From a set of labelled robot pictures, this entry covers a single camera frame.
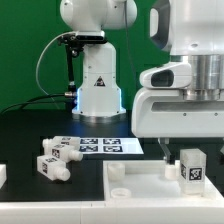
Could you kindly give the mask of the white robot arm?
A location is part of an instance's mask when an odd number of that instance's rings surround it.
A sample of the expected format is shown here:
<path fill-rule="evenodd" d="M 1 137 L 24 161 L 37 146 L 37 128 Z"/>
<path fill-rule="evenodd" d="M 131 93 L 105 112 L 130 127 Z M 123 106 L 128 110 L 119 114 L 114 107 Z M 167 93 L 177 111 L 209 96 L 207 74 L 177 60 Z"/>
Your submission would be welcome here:
<path fill-rule="evenodd" d="M 60 13 L 72 30 L 64 43 L 73 56 L 83 58 L 74 115 L 121 114 L 116 51 L 105 32 L 134 23 L 134 0 L 62 0 Z M 140 138 L 224 137 L 224 0 L 156 0 L 150 39 L 170 60 L 139 74 L 132 133 Z"/>

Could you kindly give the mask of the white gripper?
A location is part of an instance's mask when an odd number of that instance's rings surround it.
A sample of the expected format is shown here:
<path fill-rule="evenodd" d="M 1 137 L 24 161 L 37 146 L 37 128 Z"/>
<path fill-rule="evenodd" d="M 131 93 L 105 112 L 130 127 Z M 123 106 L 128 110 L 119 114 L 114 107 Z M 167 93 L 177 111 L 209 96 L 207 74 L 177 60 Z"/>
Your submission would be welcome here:
<path fill-rule="evenodd" d="M 159 138 L 167 164 L 175 164 L 168 138 L 223 138 L 224 98 L 217 101 L 185 101 L 181 90 L 141 88 L 134 99 L 132 133 Z"/>

